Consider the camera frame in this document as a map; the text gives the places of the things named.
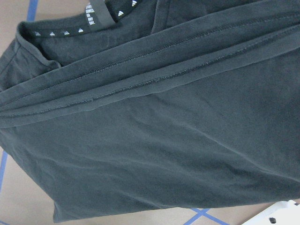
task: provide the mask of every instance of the white logo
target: white logo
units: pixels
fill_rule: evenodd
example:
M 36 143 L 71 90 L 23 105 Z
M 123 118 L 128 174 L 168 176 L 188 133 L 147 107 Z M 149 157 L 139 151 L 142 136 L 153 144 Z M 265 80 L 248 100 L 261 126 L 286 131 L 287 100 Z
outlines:
M 118 14 L 118 16 L 121 16 L 121 15 L 123 15 L 124 13 L 122 12 L 122 11 L 119 11 L 119 14 Z

